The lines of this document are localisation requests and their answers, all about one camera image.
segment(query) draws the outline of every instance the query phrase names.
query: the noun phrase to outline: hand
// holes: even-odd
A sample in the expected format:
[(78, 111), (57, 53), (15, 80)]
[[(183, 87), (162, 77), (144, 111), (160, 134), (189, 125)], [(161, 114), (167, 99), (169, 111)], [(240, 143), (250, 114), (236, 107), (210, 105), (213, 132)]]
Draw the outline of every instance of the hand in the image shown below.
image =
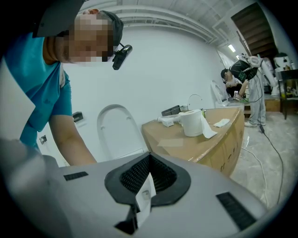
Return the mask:
[(234, 96), (233, 99), (235, 101), (240, 101), (240, 100), (242, 100), (242, 97), (238, 94), (237, 96)]

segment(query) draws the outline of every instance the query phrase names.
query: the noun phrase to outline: power cord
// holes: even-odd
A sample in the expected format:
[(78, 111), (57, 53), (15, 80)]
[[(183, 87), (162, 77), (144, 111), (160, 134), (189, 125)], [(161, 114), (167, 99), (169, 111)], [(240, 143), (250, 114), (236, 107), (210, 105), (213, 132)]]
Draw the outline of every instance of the power cord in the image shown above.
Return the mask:
[(273, 149), (276, 151), (276, 153), (278, 154), (279, 158), (280, 158), (280, 162), (281, 162), (281, 181), (280, 181), (280, 187), (279, 187), (279, 193), (278, 193), (278, 202), (277, 204), (279, 204), (279, 199), (280, 199), (280, 192), (281, 192), (281, 187), (283, 185), (283, 178), (284, 178), (284, 162), (281, 159), (281, 156), (279, 154), (279, 152), (277, 151), (277, 149), (274, 147), (274, 145), (272, 144), (271, 140), (269, 139), (269, 137), (265, 134), (265, 130), (263, 128), (262, 125), (260, 125), (260, 129), (261, 132), (264, 134), (264, 136), (269, 140), (270, 144), (272, 145)]
[(267, 198), (267, 194), (266, 194), (267, 183), (266, 183), (266, 179), (265, 179), (265, 174), (264, 174), (263, 164), (262, 164), (262, 162), (256, 157), (256, 155), (255, 155), (253, 152), (251, 152), (251, 151), (245, 149), (244, 147), (241, 147), (241, 148), (244, 149), (244, 150), (246, 150), (247, 152), (251, 153), (251, 154), (256, 158), (256, 160), (260, 163), (260, 165), (261, 165), (262, 172), (263, 172), (263, 178), (264, 178), (264, 182), (265, 182), (264, 195), (265, 195), (265, 200), (266, 200), (266, 207), (268, 207), (268, 198)]
[(261, 93), (262, 93), (262, 96), (259, 98), (259, 105), (260, 105), (260, 107), (259, 107), (260, 125), (261, 125), (261, 126), (264, 126), (264, 125), (262, 125), (262, 123), (261, 123), (261, 101), (260, 101), (260, 99), (263, 97), (263, 90), (262, 90), (261, 80), (260, 80), (259, 76), (257, 75), (257, 73), (256, 73), (256, 76), (257, 76), (257, 78), (259, 79), (260, 88), (261, 88)]

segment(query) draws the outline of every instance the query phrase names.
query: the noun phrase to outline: shelf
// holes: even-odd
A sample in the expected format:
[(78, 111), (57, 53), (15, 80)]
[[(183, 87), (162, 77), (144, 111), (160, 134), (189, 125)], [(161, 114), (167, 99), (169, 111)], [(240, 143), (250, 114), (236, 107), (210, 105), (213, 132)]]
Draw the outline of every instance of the shelf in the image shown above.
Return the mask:
[(298, 97), (294, 97), (294, 98), (287, 98), (287, 99), (285, 99), (285, 98), (281, 98), (281, 100), (284, 100), (284, 101), (298, 101)]
[(298, 79), (298, 69), (277, 72), (276, 78), (282, 80)]

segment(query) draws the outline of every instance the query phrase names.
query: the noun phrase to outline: ceiling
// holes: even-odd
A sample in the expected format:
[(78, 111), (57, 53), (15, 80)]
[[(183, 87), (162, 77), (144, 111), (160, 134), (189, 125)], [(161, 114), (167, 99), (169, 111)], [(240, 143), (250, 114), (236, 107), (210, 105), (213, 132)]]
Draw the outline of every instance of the ceiling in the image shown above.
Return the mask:
[(235, 35), (221, 19), (244, 0), (87, 0), (81, 7), (114, 12), (124, 27), (167, 27), (221, 45)]

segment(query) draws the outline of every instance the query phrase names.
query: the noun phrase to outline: black cap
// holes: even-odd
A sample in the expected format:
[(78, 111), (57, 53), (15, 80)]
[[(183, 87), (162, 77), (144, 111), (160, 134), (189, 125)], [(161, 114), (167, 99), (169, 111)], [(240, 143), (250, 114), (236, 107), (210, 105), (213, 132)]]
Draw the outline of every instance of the black cap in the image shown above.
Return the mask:
[(103, 10), (101, 12), (104, 12), (113, 22), (113, 45), (118, 46), (122, 39), (123, 22), (115, 13)]
[(222, 79), (224, 79), (224, 73), (228, 72), (228, 69), (223, 69), (222, 72), (220, 73), (220, 76)]

